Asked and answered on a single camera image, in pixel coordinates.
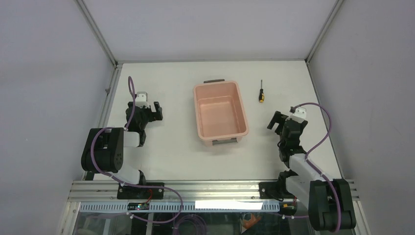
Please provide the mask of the yellow black screwdriver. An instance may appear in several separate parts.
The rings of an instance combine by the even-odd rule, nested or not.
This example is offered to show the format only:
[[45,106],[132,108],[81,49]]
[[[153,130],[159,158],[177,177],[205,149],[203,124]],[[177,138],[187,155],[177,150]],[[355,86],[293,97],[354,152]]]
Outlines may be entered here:
[[259,89],[258,101],[260,103],[263,103],[264,102],[264,98],[265,98],[265,95],[264,95],[264,89],[263,89],[263,80],[261,80],[260,81],[260,89]]

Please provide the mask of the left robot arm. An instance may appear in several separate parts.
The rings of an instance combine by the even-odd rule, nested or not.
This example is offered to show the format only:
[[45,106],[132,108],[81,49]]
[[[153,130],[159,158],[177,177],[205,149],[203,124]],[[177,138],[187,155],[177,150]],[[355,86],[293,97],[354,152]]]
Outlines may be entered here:
[[136,105],[132,101],[126,109],[125,127],[92,128],[89,131],[81,156],[84,171],[103,174],[128,185],[128,192],[136,199],[147,194],[144,173],[124,164],[124,149],[143,147],[146,141],[145,128],[148,123],[163,120],[162,107],[154,102],[150,105]]

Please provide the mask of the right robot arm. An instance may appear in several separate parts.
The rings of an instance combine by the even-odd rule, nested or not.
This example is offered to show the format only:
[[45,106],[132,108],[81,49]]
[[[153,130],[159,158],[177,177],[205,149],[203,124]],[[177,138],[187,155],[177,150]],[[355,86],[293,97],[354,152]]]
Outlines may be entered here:
[[274,199],[294,197],[300,200],[316,231],[353,229],[357,221],[349,183],[324,173],[300,144],[308,124],[305,117],[303,108],[293,110],[290,116],[275,111],[268,124],[268,129],[276,127],[279,157],[288,170],[281,172],[276,186],[265,192]]

